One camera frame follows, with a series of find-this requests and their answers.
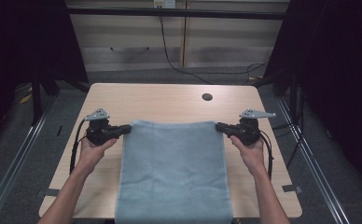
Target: wall outlet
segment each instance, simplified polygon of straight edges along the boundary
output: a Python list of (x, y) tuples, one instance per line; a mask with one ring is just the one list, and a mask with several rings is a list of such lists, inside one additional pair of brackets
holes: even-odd
[(163, 0), (154, 0), (154, 8), (164, 8)]
[(175, 0), (164, 0), (165, 8), (175, 8)]

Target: light blue towel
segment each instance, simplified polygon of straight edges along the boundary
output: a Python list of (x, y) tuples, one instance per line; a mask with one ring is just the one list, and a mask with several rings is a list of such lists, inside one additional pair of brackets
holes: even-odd
[(123, 142), (117, 224), (231, 223), (223, 135), (214, 122), (131, 125)]

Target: person's right hand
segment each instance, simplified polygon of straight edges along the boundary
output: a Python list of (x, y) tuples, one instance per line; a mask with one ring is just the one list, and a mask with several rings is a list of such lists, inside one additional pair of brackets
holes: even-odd
[(230, 140), (239, 149), (243, 162), (251, 175), (256, 176), (262, 170), (266, 172), (263, 160), (263, 140), (261, 138), (251, 146), (243, 145), (240, 139), (234, 135), (230, 137)]

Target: light wood tabletop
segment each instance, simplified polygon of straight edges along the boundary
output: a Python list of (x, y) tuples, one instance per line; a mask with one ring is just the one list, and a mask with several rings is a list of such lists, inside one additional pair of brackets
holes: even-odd
[[(202, 99), (209, 93), (211, 101)], [(97, 83), (90, 88), (77, 118), (50, 189), (61, 189), (69, 176), (71, 150), (77, 126), (87, 115), (103, 108), (111, 125), (130, 124), (135, 119), (167, 123), (218, 121), (237, 124), (239, 114), (247, 108), (265, 111), (254, 87), (175, 84), (115, 84)], [(271, 182), (289, 217), (299, 217), (301, 207), (295, 191), (284, 192), (282, 186), (291, 185), (283, 157), (268, 119), (259, 119), (259, 129), (271, 139), (273, 169)], [(82, 126), (81, 134), (89, 123)], [(230, 199), (234, 217), (259, 217), (258, 201), (253, 177), (248, 173), (239, 150), (224, 134)], [(119, 173), (122, 154), (122, 137), (109, 148), (89, 176), (74, 213), (75, 218), (114, 218), (118, 196)], [(42, 216), (55, 197), (46, 196), (39, 210)]]

